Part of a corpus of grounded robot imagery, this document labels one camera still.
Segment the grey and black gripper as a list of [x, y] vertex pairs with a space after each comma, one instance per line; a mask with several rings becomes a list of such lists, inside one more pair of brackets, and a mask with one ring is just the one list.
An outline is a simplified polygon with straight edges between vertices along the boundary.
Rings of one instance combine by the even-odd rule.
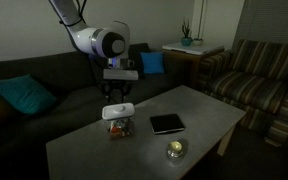
[[[105, 69], [103, 71], [103, 84], [102, 88], [107, 91], [107, 100], [111, 101], [111, 93], [114, 89], [122, 88], [127, 81], [135, 81], [139, 77], [136, 70], [121, 70], [121, 69]], [[126, 96], [127, 90], [121, 89], [121, 102], [123, 103]]]

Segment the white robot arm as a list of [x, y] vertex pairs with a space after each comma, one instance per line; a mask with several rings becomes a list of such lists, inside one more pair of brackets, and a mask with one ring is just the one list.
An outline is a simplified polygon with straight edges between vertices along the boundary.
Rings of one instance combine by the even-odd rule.
[[108, 68], [103, 70], [102, 93], [108, 100], [118, 89], [121, 101], [131, 91], [130, 80], [138, 79], [136, 70], [125, 70], [121, 60], [127, 60], [130, 46], [130, 29], [126, 23], [113, 21], [109, 27], [91, 28], [83, 17], [87, 0], [48, 0], [60, 18], [59, 23], [67, 30], [74, 48], [92, 57], [107, 60]]

